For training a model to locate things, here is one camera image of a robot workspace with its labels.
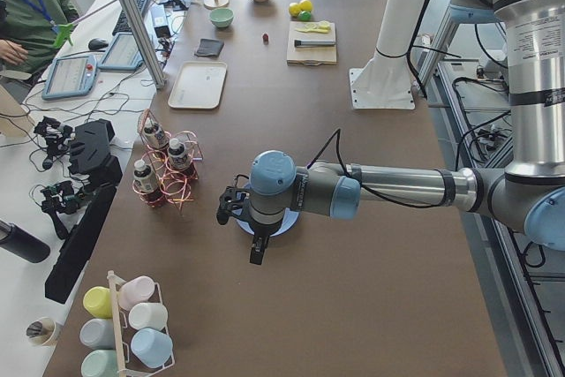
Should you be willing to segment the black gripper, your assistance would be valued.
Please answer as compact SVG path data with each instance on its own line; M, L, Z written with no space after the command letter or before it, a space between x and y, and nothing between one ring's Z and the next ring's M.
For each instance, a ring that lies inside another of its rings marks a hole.
M267 250L270 238L270 228L265 225L260 225L253 230L253 239L250 252L250 262L253 265L261 265L264 258L264 253Z

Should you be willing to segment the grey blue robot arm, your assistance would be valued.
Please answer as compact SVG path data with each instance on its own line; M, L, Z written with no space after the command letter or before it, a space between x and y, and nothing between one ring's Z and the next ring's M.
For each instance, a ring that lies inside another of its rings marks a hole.
M413 170L319 164L258 155L241 218L260 264L286 210L350 219L370 195L416 208L457 207L492 217L531 241L564 246L564 0L451 0L506 27L513 158L502 169Z

